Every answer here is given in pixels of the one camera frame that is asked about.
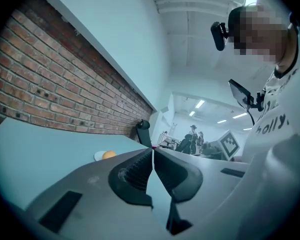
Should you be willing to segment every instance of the ceiling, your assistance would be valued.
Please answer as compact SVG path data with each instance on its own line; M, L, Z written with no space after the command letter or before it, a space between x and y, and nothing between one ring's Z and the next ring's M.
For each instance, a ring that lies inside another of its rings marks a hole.
M254 93L260 91L274 66L252 55L235 55L231 43L216 49L210 27L228 22L230 11L245 0L154 0L166 29L172 72L191 71L198 77L227 83L230 78Z
M185 96L173 95L174 109L176 113L188 115L190 112L195 111L192 116L193 120L202 121L203 123L215 127L235 130L237 132L246 133L243 129L251 128L252 121L249 115L245 115L236 119L234 116L244 113L244 109L229 108L220 104L205 101L200 108L195 108L199 99L188 98ZM254 121L257 121L261 113L257 109L250 110ZM217 123L222 120L227 120L223 123Z

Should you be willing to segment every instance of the brick wall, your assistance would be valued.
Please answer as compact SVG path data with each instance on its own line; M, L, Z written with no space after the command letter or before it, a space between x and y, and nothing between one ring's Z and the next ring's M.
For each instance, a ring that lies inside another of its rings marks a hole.
M152 109L45 0L26 0L0 34L0 123L123 134Z

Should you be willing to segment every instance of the cable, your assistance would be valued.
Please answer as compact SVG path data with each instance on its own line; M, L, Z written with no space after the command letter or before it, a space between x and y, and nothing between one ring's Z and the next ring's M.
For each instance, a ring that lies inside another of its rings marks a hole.
M255 125L255 120L254 120L253 116L250 114L249 110L247 111L247 113L248 113L249 116L251 117L252 125L254 126L254 125Z

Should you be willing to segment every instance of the table surface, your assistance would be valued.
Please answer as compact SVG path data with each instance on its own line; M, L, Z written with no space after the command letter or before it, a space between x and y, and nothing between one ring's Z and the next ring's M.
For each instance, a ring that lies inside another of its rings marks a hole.
M6 118L0 125L0 191L25 209L42 191L94 162L97 151L120 155L145 148L123 135L71 132Z

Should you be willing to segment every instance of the orange ball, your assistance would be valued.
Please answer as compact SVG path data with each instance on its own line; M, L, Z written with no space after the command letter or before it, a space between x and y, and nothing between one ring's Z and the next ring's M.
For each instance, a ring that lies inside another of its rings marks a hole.
M103 154L102 160L107 159L107 158L112 158L112 157L115 157L115 156L116 156L116 153L114 151L107 151Z

